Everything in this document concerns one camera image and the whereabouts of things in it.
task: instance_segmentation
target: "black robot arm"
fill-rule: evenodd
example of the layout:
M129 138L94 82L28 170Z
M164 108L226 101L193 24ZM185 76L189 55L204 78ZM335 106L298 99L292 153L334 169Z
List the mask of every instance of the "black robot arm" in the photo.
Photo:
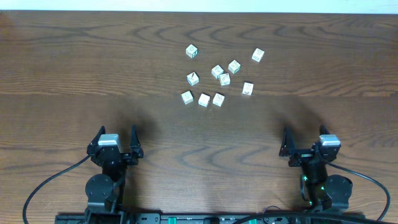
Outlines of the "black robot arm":
M94 175L86 184L85 223L126 223L134 219L123 210L123 193L127 167L137 165L138 158L144 156L135 126L129 146L128 153L121 152L119 135L106 134L104 126L87 146L87 154L102 167L102 174Z
M285 128L279 156L289 157L289 166L302 168L300 189L303 199L308 200L311 205L308 212L341 214L348 208L352 181L340 175L328 176L323 161L323 158L329 162L335 160L340 147L337 136L330 134L322 125L319 140L313 143L310 149L297 149L290 129Z

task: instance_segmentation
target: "white wall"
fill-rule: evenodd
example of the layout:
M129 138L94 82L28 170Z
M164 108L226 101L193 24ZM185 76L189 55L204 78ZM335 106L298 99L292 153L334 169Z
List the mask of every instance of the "white wall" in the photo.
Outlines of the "white wall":
M398 14L398 0L0 0L0 9Z

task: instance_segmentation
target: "wooden table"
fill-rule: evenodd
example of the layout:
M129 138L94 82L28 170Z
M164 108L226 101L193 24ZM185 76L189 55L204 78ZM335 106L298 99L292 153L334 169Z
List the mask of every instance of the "wooden table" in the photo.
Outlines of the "wooden table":
M192 60L185 48L199 48ZM260 63L254 49L264 50ZM0 14L0 223L21 223L27 196L86 156L101 125L127 148L137 124L145 158L129 169L128 207L163 212L261 212L307 205L299 168L278 158L282 130L300 147L326 124L336 164L382 182L398 219L398 17L339 14L42 12ZM210 71L241 70L220 87ZM196 71L199 84L186 76ZM241 94L252 82L250 97ZM184 105L181 93L195 101ZM225 95L222 107L200 93ZM386 197L353 183L350 211L377 218ZM51 181L28 208L31 223L86 207L90 161Z

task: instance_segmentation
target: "white cube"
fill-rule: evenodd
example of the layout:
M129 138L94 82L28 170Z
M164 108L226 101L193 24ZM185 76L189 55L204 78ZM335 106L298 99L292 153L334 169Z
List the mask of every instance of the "white cube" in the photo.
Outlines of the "white cube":
M193 102L193 96L191 94L191 91L186 91L185 93L181 94L182 101L187 105L191 102Z
M199 82L199 77L195 72L187 75L187 80L191 86Z
M246 95L251 95L252 92L253 92L253 84L252 83L244 83L242 93L246 94Z
M231 83L231 79L228 73L220 75L220 83L221 85L229 85Z
M187 53L190 58L194 58L198 54L198 49L191 44L187 47L185 53Z
M199 97L199 105L207 107L207 105L209 104L210 101L210 96L206 95L206 94L201 94Z
M217 106L221 106L224 102L224 98L225 98L225 96L223 96L219 93L216 93L216 95L213 98L213 104L215 104Z
M224 73L224 69L221 68L220 65L217 65L216 67L214 67L213 69L211 69L211 74L216 78L219 79L220 75Z
M233 60L229 65L228 69L232 72L232 74L235 74L236 72L241 69L241 64L237 62L236 60Z
M253 60L255 60L256 62L260 62L262 59L262 56L264 56L264 51L260 50L260 49L256 49L253 53L253 56L251 57Z

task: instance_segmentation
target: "printed symbol on cube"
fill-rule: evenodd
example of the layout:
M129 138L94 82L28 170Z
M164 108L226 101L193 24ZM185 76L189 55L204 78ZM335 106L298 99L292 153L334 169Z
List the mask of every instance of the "printed symbol on cube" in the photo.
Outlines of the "printed symbol on cube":
M215 104L217 106L221 106L224 102L224 98L225 98L225 96L223 96L219 93L216 93L216 95L213 98L213 104Z
M220 83L221 85L229 85L231 83L231 79L228 73L220 75Z
M199 77L195 72L187 75L187 80L191 86L199 82Z
M189 45L185 50L185 53L190 57L194 58L198 54L198 49L194 45Z
M210 96L206 95L206 94L201 94L199 97L199 105L207 107L207 105L209 104L210 101Z
M229 65L228 69L232 72L232 74L235 74L236 72L241 69L241 64L237 62L236 60L233 60Z
M260 50L260 49L256 49L253 53L253 56L251 57L253 60L255 60L256 62L260 62L262 59L262 56L264 56L264 51Z
M220 75L224 73L224 69L221 68L220 65L217 65L216 67L214 67L213 69L211 69L211 74L216 78L219 79Z
M193 102L193 96L191 94L191 91L186 91L185 93L181 94L182 101L187 105L191 102Z
M253 92L253 84L252 83L244 83L242 93L246 94L246 95L251 95L252 92Z

